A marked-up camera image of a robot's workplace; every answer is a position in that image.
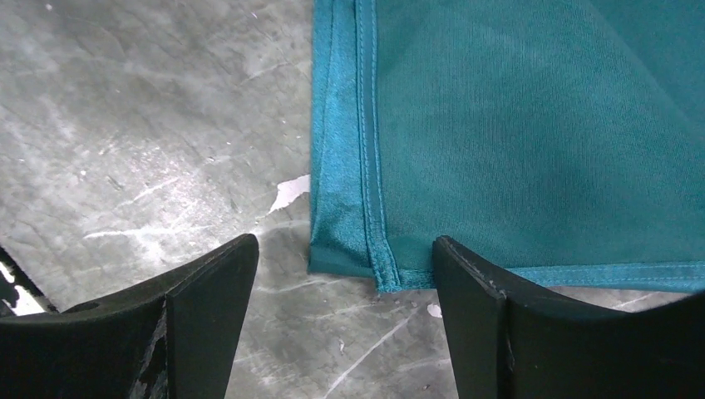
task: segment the stitching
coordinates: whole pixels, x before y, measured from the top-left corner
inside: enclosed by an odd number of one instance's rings
[[[378,282],[382,282],[382,276],[380,275],[380,270],[379,267],[377,266],[377,262],[375,262],[374,259],[374,253],[375,251],[375,242],[372,236],[372,227],[370,226],[370,223],[372,222],[372,211],[370,210],[372,208],[372,205],[370,204],[370,198],[369,198],[369,192],[370,192],[370,185],[369,185],[369,161],[367,159],[367,129],[365,128],[365,106],[364,106],[364,87],[365,87],[365,80],[364,80],[364,70],[363,70],[363,65],[364,65],[364,54],[365,54],[365,40],[364,40],[364,28],[362,26],[362,0],[357,0],[357,29],[359,30],[359,33],[357,34],[357,45],[359,46],[360,53],[357,55],[357,78],[359,79],[359,83],[357,86],[357,111],[360,113],[360,116],[358,117],[358,124],[360,127],[360,133],[361,133],[361,138],[360,138],[360,143],[362,147],[362,163],[363,163],[363,170],[364,173],[362,175],[362,184],[364,185],[364,191],[362,193],[362,199],[365,202],[365,214],[367,215],[367,220],[365,223],[365,237],[367,239],[367,246],[370,251],[368,252],[368,256],[370,258],[370,262],[372,262],[372,272],[375,275],[375,279]]]
[[[399,287],[401,281],[399,278],[399,273],[397,270],[397,262],[394,259],[394,254],[392,249],[389,248],[389,243],[387,242],[387,226],[385,222],[387,217],[384,213],[384,202],[382,199],[382,172],[381,172],[381,162],[379,155],[379,129],[377,122],[377,3],[375,0],[370,0],[371,14],[372,14],[372,123],[373,123],[373,149],[375,155],[375,163],[377,165],[377,197],[379,198],[379,217],[380,217],[380,230],[382,232],[382,246],[383,250],[387,256],[387,263],[389,264],[390,271],[392,272],[392,283],[395,287]]]
[[[586,269],[589,270],[611,270],[613,268],[620,268],[623,266],[629,266],[630,264],[611,264],[609,266],[595,265],[590,266],[588,264],[573,267],[573,268],[563,268],[560,265],[555,266],[532,266],[528,268],[508,268],[509,270],[524,270],[528,273],[537,273],[545,268],[560,268],[564,272],[582,272]],[[656,263],[656,264],[633,264],[634,266],[629,266],[631,269],[645,269],[645,268],[702,268],[705,267],[705,262],[693,262],[692,264],[670,264],[670,263]]]

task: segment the gray concrete floor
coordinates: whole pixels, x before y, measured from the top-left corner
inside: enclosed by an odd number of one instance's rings
[[[228,398],[456,397],[435,293],[306,274],[311,0],[0,0],[0,244],[59,309],[245,232]],[[676,294],[558,288],[635,311]]]

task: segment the paint stain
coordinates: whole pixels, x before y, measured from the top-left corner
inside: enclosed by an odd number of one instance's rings
[[[269,208],[267,214],[271,214],[275,210],[284,209],[291,205],[303,193],[308,193],[311,190],[311,175],[299,176],[294,180],[284,181],[277,185],[277,199],[274,200],[272,207]]]
[[[432,304],[426,306],[426,311],[433,318],[443,318],[443,313],[441,312],[441,307],[436,305],[435,303],[432,303]]]

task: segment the black plastic piece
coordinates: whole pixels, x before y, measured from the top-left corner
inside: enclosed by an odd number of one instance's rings
[[[625,313],[433,245],[460,399],[705,397],[705,293]]]
[[[64,313],[0,319],[0,397],[222,399],[259,257],[243,235]]]

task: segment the white paint chip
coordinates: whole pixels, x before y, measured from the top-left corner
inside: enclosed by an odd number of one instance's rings
[[[284,181],[277,185],[277,199],[274,200],[272,207],[269,208],[267,214],[271,214],[275,210],[284,209],[291,205],[303,193],[308,193],[311,190],[311,175],[299,176],[294,180]]]
[[[15,282],[15,276],[13,276],[12,273],[10,273],[10,269],[2,263],[0,263],[0,274],[2,274],[8,283],[12,284]]]
[[[434,318],[443,318],[441,307],[436,305],[435,303],[426,306],[426,310],[428,311],[428,314],[430,314]]]
[[[12,275],[10,269],[4,264],[0,263],[0,274],[7,280],[8,283],[12,284],[15,282],[15,276]],[[24,288],[18,285],[14,286],[15,291],[19,299],[17,300],[17,306],[13,307],[8,301],[3,299],[3,302],[8,308],[15,313],[15,316],[25,316],[28,314],[44,313],[46,312],[42,305]]]
[[[17,307],[12,309],[12,312],[16,316],[25,316],[28,314],[44,313],[45,310],[42,305],[37,302],[37,300],[24,288],[16,285],[15,291],[19,294],[20,298],[17,300]]]

